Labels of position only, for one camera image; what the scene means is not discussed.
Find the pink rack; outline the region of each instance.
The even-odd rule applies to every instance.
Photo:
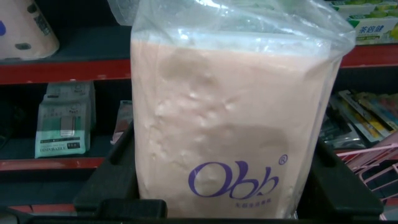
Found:
[[[372,192],[376,190],[381,190],[384,187],[387,187],[395,182],[398,182],[398,163],[393,164],[392,166],[384,169],[377,174],[374,174],[366,179],[364,179],[363,174],[373,167],[378,166],[381,162],[391,159],[392,157],[398,155],[398,133],[391,134],[389,137],[385,138],[382,142],[375,145],[370,149],[362,149],[350,152],[343,152],[337,154],[345,164],[356,174],[358,177],[364,182],[365,185],[368,186],[368,183],[390,171],[395,171],[397,174],[397,178],[383,184],[382,186],[378,186],[374,189],[371,189]],[[385,202],[389,198],[393,198],[398,196],[398,193],[394,193],[384,198],[380,198],[382,202]],[[381,220],[387,220],[386,213],[383,213],[380,216]]]

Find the product box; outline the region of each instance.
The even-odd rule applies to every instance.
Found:
[[[340,113],[347,118],[353,126],[368,140],[371,144],[382,141],[384,139],[378,131],[370,125],[359,113],[357,113],[350,105],[338,98],[337,96],[332,96],[330,98],[330,104],[338,108]]]
[[[355,28],[357,45],[398,42],[398,9],[353,15],[347,20]]]
[[[344,18],[352,15],[370,14],[373,11],[386,11],[397,8],[396,0],[345,0],[331,1],[329,5]]]
[[[353,99],[353,96],[349,90],[340,91],[338,94],[384,138],[391,134],[391,132],[388,131],[371,113],[366,111],[358,102]]]

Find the white packaging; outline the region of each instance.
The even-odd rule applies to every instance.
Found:
[[[131,65],[140,198],[170,217],[294,214],[353,28],[323,1],[145,0]]]
[[[116,126],[114,128],[111,144],[116,144],[123,132],[129,128],[132,121],[132,101],[120,101],[118,118],[116,119]]]
[[[90,116],[88,100],[45,95],[37,118],[35,158],[89,150]]]
[[[89,110],[91,111],[91,129],[96,124],[95,89],[93,82],[64,82],[49,83],[47,94],[59,96],[59,99],[88,98],[90,101]]]
[[[54,54],[59,42],[33,0],[0,1],[0,60]]]

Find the clear plastic bag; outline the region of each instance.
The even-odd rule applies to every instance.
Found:
[[[108,0],[116,21],[122,26],[132,26],[137,14],[139,0]]]
[[[353,28],[319,0],[145,0],[131,36],[141,198],[286,218]]]

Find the red shelf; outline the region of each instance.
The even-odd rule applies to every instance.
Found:
[[[0,160],[0,171],[45,169],[93,169],[104,161],[103,157],[68,159],[16,159]]]
[[[357,46],[343,58],[342,68],[398,66],[398,45]]]
[[[129,79],[130,60],[0,65],[0,84]]]

